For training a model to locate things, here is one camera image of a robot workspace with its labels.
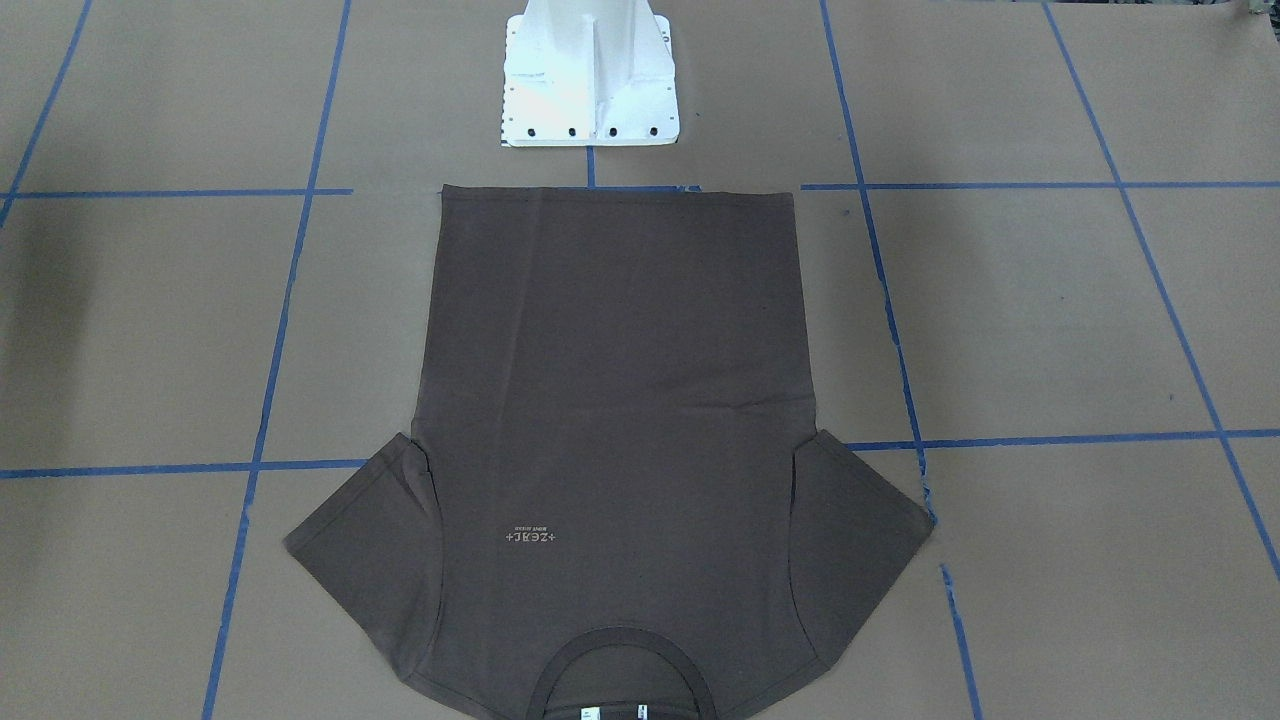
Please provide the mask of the dark brown t-shirt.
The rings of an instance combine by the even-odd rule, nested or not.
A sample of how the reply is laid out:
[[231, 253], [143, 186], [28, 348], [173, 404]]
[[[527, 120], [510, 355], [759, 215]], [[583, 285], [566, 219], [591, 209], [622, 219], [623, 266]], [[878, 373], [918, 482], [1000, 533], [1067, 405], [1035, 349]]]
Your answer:
[[442, 192], [411, 430], [284, 541], [476, 719], [748, 719], [933, 530], [817, 427], [791, 193]]

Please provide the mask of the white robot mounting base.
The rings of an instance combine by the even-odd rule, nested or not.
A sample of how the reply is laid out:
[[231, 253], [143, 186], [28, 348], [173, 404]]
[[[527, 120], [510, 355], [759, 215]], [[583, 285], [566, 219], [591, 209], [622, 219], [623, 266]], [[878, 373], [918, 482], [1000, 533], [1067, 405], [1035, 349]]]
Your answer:
[[678, 141], [669, 20], [648, 1], [530, 1], [506, 22], [500, 143], [650, 147]]

